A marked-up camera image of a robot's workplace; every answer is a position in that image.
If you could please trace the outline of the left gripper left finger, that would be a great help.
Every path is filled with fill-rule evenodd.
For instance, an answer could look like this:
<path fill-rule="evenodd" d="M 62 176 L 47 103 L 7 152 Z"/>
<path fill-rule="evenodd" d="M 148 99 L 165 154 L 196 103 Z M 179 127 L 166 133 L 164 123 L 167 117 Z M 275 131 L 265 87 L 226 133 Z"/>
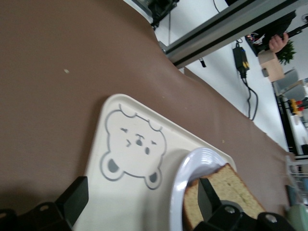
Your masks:
<path fill-rule="evenodd" d="M 88 178 L 77 177 L 55 202 L 44 202 L 17 215 L 13 209 L 0 210 L 2 231 L 71 231 L 89 201 Z"/>

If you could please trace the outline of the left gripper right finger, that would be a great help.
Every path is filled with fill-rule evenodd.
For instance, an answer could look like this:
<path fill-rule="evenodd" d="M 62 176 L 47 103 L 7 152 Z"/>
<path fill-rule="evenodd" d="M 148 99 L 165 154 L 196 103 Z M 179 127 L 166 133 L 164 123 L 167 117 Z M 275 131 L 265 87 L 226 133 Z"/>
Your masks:
<path fill-rule="evenodd" d="M 261 212 L 247 215 L 238 203 L 220 200 L 208 179 L 198 181 L 198 205 L 203 217 L 195 231 L 293 231 L 281 215 Z"/>

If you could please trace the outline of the bystander hand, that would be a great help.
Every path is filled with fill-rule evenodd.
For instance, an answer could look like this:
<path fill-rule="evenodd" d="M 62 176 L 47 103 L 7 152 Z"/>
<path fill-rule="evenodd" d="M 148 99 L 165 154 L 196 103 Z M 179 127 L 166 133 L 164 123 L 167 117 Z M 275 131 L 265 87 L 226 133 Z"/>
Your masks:
<path fill-rule="evenodd" d="M 269 40 L 269 49 L 272 52 L 277 53 L 286 46 L 286 44 L 288 43 L 288 40 L 289 40 L 289 36 L 287 33 L 283 33 L 282 38 L 279 35 L 275 35 Z"/>

